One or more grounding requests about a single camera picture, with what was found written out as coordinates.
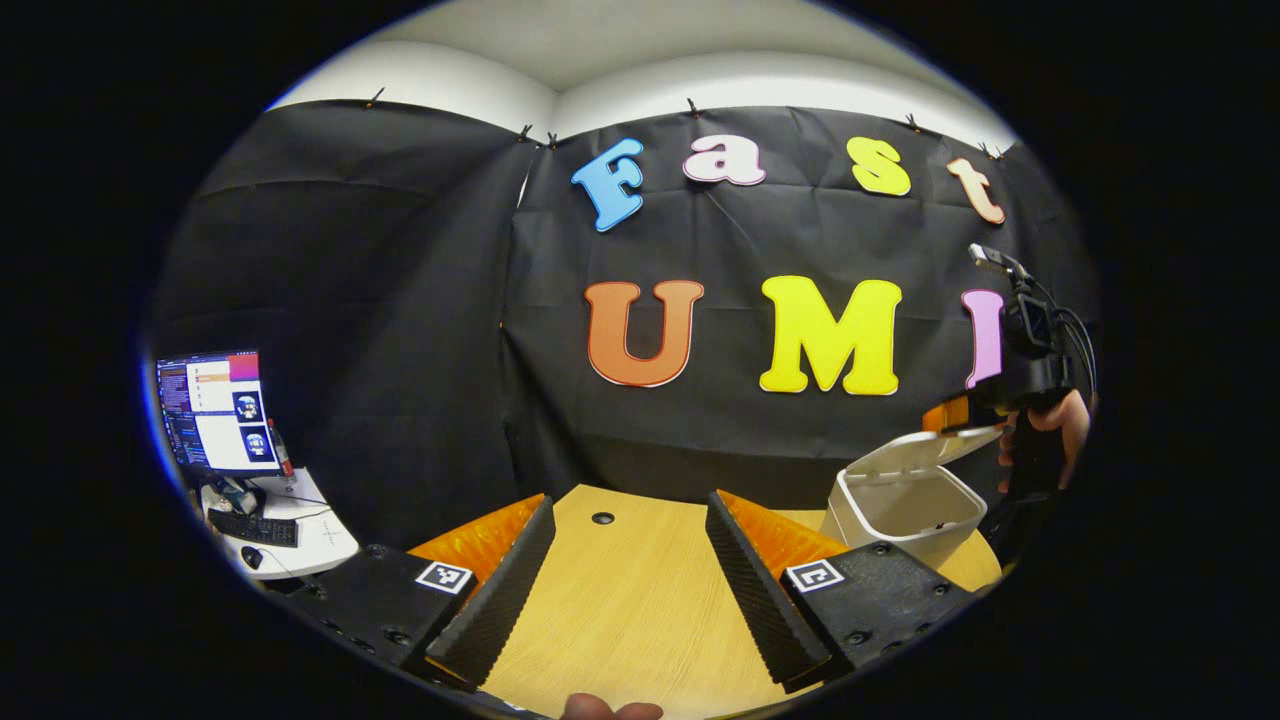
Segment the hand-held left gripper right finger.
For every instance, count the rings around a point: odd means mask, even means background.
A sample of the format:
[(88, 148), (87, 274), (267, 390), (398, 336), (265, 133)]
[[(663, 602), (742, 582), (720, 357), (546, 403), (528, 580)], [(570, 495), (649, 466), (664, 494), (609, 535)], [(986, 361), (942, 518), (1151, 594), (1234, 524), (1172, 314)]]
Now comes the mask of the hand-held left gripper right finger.
[(878, 667), (977, 598), (891, 543), (851, 550), (722, 489), (708, 497), (705, 527), (771, 679), (786, 692)]

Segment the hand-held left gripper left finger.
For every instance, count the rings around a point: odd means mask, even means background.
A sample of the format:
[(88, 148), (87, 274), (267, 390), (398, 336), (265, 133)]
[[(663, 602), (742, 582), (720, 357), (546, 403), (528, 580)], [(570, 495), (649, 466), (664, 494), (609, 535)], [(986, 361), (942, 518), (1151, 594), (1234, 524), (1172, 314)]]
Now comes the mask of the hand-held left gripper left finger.
[(402, 552), (370, 544), (291, 593), (291, 611), (411, 675), (486, 683), (556, 538), (534, 495)]

